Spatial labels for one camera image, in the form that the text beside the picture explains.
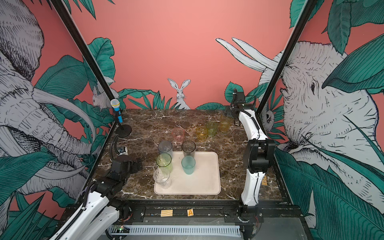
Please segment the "clear faceted glass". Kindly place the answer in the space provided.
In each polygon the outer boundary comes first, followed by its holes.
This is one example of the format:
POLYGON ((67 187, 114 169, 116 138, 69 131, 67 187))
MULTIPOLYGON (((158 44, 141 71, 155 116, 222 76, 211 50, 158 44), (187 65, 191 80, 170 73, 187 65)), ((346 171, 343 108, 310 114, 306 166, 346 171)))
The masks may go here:
POLYGON ((153 179, 161 188, 167 189, 171 186, 170 172, 168 170, 157 168, 153 174, 153 179))

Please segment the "dark grey tall glass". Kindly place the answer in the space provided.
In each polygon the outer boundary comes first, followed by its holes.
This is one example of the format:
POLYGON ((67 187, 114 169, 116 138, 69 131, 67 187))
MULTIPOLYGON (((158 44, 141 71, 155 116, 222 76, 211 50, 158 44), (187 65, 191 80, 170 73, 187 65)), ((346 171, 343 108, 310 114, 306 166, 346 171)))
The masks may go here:
POLYGON ((184 156, 191 156, 191 157, 195 157, 195 152, 196 152, 196 144, 195 142, 193 141, 184 141, 182 143, 182 151, 183 151, 183 154, 184 156))

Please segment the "tall yellow glass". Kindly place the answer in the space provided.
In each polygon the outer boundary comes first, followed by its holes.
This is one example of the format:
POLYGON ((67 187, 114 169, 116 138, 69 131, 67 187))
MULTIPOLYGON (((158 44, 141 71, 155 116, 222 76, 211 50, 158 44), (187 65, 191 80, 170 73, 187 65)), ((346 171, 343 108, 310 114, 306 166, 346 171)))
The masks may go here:
POLYGON ((219 130, 223 133, 228 132, 230 127, 231 127, 232 122, 233 122, 232 118, 225 116, 225 115, 221 115, 220 123, 219 123, 219 130))

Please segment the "blue tall plastic glass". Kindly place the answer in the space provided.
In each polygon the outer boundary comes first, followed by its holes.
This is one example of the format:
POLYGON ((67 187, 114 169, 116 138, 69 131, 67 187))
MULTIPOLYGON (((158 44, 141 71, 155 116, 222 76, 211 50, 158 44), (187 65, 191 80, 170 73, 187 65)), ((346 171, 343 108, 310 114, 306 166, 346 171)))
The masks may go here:
POLYGON ((173 157, 173 144, 170 141, 161 141, 158 144, 159 154, 169 154, 171 158, 173 157))

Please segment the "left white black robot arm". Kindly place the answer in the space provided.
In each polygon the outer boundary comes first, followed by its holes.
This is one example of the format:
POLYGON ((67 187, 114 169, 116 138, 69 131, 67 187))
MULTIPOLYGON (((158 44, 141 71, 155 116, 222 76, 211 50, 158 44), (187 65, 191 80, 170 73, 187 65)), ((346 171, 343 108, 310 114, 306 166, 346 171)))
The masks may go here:
POLYGON ((87 186, 82 204, 51 237, 52 240, 97 239, 115 222, 127 222, 134 208, 119 200, 116 194, 128 182, 130 175, 143 169, 142 160, 119 155, 111 168, 99 180, 87 186))

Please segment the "beige plastic tray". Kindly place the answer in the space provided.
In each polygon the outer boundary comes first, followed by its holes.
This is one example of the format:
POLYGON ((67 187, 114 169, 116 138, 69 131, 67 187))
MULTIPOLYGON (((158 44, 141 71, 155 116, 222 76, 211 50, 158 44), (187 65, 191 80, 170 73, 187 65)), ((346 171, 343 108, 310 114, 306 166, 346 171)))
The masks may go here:
POLYGON ((165 186, 155 183, 157 195, 218 195, 221 192, 218 155, 215 152, 196 152, 196 166, 187 175, 182 168, 182 152, 174 152, 173 170, 165 186))

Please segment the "light green tall glass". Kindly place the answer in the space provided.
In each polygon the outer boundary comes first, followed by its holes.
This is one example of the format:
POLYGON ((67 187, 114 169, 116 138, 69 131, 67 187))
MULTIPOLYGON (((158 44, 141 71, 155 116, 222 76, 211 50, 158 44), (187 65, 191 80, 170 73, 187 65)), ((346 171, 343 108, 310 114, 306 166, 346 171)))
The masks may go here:
POLYGON ((172 157, 168 153, 158 155, 156 158, 156 164, 164 174, 170 174, 173 170, 172 157))

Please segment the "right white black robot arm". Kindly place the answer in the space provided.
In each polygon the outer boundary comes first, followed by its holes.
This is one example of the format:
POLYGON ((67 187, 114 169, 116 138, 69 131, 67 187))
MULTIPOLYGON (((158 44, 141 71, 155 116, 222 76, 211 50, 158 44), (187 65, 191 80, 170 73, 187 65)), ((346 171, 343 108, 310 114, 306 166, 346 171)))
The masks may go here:
POLYGON ((243 92, 233 90, 233 99, 225 110, 225 116, 242 124, 248 138, 243 155, 243 164, 247 169, 246 182, 241 200, 246 206, 259 204, 259 192, 263 178, 272 165, 276 144, 268 138, 257 120, 255 104, 246 102, 243 92))

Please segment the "frosted teal textured glass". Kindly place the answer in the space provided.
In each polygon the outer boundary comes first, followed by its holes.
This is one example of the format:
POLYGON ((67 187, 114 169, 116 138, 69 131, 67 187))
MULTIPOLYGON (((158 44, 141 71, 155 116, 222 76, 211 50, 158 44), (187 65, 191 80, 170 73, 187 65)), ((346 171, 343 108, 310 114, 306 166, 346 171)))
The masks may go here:
POLYGON ((196 160, 192 156, 185 156, 181 161, 184 172, 187 175, 193 174, 195 171, 196 160))

